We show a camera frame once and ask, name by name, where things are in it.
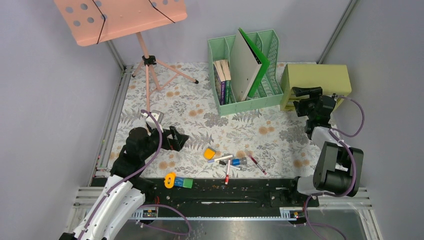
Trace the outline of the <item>olive green drawer box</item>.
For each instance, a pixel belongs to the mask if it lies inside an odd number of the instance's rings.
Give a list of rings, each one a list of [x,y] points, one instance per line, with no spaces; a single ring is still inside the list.
[[[348,68],[341,64],[289,63],[284,68],[280,85],[283,91],[281,111],[293,111],[293,101],[301,99],[295,96],[293,87],[321,87],[323,94],[329,96],[348,96],[352,92]]]

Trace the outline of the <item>yellow blue green toy block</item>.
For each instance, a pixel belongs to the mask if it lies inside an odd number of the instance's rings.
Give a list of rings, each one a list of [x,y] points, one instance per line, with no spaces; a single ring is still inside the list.
[[[164,178],[164,186],[167,189],[174,187],[191,189],[193,187],[194,180],[187,177],[179,177],[175,172],[168,173]]]

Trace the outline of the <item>green file organizer rack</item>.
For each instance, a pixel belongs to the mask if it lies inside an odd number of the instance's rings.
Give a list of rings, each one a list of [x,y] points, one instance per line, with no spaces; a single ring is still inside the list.
[[[209,85],[212,89],[217,111],[220,116],[236,114],[256,109],[272,107],[280,104],[283,97],[283,90],[277,80],[277,60],[279,52],[279,38],[274,29],[249,32],[246,34],[270,60],[270,66],[263,76],[253,98],[242,102],[237,102],[233,94],[229,94],[229,103],[220,104],[220,91],[216,88],[216,77],[213,62],[222,59],[229,59],[230,52],[235,40],[234,35],[211,38],[207,41],[208,46],[208,68]]]

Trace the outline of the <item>purple paperback book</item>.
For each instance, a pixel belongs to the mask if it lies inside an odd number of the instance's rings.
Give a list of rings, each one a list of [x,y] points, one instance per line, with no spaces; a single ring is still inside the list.
[[[226,79],[222,64],[219,60],[213,62],[213,70],[215,76],[215,89],[219,104],[222,106],[226,103]]]

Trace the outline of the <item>treehouse paperback book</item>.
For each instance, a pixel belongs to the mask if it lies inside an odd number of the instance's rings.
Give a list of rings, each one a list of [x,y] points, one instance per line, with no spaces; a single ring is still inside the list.
[[[220,60],[220,64],[222,67],[223,75],[225,78],[225,101],[224,104],[230,104],[231,103],[231,72],[230,72],[230,64],[227,59]]]

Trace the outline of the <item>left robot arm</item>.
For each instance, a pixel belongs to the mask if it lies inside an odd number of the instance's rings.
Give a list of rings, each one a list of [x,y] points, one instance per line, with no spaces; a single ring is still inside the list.
[[[81,223],[61,240],[113,240],[130,216],[155,200],[154,183],[140,177],[161,149],[180,151],[190,137],[174,126],[158,130],[136,127],[113,163],[100,196]]]

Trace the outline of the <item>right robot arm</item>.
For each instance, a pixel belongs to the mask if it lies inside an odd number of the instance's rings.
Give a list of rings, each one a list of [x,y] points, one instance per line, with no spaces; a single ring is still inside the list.
[[[321,150],[313,175],[294,179],[294,188],[287,191],[287,201],[301,205],[307,195],[354,197],[359,190],[364,152],[346,144],[337,134],[348,134],[333,128],[331,113],[339,99],[346,96],[324,95],[321,87],[293,87],[293,102],[298,117],[307,117],[305,133]]]

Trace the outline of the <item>yellow grey eraser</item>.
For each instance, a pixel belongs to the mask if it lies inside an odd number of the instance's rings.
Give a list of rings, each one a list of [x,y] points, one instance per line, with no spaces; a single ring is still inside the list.
[[[203,152],[203,157],[207,160],[211,160],[216,155],[217,151],[211,147],[207,147]]]

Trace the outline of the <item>red white marker pen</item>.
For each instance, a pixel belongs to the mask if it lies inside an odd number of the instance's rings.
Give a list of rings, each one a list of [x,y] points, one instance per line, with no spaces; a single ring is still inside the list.
[[[228,183],[229,183],[230,168],[231,168],[231,159],[228,159],[227,163],[226,163],[226,175],[225,175],[225,180],[224,180],[225,185],[228,185]]]

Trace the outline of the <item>blue grey glue stick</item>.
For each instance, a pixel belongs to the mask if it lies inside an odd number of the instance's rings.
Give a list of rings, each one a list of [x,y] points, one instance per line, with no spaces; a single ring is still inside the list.
[[[247,164],[247,158],[246,157],[242,157],[242,158],[234,158],[231,160],[231,165],[232,166],[243,166]]]

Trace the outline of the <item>pink music stand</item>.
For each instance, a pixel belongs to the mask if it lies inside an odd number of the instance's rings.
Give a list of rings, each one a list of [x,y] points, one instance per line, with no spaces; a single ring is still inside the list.
[[[143,56],[132,76],[141,69],[145,71],[147,108],[151,94],[179,76],[198,84],[198,80],[149,54],[142,36],[143,31],[185,20],[188,14],[183,0],[54,0],[54,3],[79,46],[136,35]]]

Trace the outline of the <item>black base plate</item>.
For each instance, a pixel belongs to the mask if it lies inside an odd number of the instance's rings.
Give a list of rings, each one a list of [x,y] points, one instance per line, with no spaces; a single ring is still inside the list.
[[[307,196],[296,192],[287,178],[195,178],[192,187],[166,188],[163,178],[139,178],[134,188],[145,194],[145,204],[159,203],[158,217],[172,218],[181,212],[187,218],[279,217],[280,208],[303,209]]]

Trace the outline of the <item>aluminium frame rail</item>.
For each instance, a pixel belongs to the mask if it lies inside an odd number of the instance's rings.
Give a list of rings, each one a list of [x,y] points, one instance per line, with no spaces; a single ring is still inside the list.
[[[93,160],[93,164],[91,166],[90,175],[87,180],[87,183],[83,184],[78,188],[77,194],[80,193],[81,189],[91,188],[93,179],[95,179],[98,168],[100,170],[106,169],[110,153],[112,151],[113,142],[115,139],[119,118],[121,115],[121,111],[124,106],[125,96],[127,94],[128,86],[131,81],[131,74],[134,69],[134,64],[125,65],[124,70],[121,72],[121,77],[118,81],[116,90],[114,91],[114,95],[112,98],[112,103],[110,105],[108,115],[106,118],[106,124],[102,129],[100,142],[98,145],[98,149],[96,150],[96,155]],[[77,202],[77,199],[73,203],[73,206],[70,210],[69,216],[66,220],[66,225],[64,228],[64,232],[71,233],[72,230],[82,221],[83,219],[83,211],[85,209],[85,205]]]

